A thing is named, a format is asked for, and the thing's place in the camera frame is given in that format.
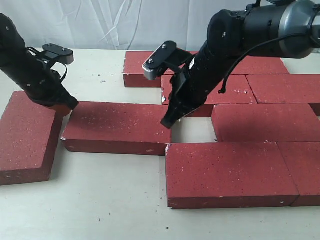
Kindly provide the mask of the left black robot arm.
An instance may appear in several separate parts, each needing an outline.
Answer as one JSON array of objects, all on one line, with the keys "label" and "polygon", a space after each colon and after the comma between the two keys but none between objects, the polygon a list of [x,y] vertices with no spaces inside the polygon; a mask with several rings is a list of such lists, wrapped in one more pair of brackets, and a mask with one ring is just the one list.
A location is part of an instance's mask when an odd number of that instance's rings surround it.
[{"label": "left black robot arm", "polygon": [[71,49],[47,43],[42,51],[27,47],[13,21],[0,15],[0,69],[13,80],[35,104],[68,114],[79,104],[63,86],[66,75],[53,69],[74,61]]}]

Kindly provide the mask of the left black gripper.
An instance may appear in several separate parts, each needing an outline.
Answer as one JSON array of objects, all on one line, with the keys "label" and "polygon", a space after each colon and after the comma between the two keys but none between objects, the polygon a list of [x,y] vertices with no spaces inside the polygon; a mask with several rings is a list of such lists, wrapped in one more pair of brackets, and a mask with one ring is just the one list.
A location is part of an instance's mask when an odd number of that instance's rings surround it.
[{"label": "left black gripper", "polygon": [[59,112],[70,112],[79,104],[62,86],[60,75],[26,49],[4,52],[4,73],[37,104]]}]

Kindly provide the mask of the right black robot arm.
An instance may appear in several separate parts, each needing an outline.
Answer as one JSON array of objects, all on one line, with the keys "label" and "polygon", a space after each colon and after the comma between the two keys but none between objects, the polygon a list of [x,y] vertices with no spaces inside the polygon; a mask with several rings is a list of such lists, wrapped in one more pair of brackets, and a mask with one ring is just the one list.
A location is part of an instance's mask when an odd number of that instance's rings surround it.
[{"label": "right black robot arm", "polygon": [[173,41],[164,43],[179,63],[172,67],[172,90],[161,124],[171,128],[201,107],[215,88],[224,94],[229,76],[245,57],[302,59],[319,45],[320,6],[313,1],[276,0],[242,11],[221,10],[211,18],[196,54]]}]

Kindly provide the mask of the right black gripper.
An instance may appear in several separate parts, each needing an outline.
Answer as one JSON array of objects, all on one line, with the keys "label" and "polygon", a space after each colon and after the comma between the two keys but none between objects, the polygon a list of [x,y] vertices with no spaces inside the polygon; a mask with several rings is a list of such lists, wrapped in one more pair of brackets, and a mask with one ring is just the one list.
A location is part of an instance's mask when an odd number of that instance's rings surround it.
[{"label": "right black gripper", "polygon": [[182,72],[172,79],[169,105],[160,124],[171,129],[182,117],[204,105],[208,95],[219,84],[222,84],[219,92],[225,93],[234,64],[235,56],[232,54],[215,54],[208,47],[201,48],[186,62]]}]

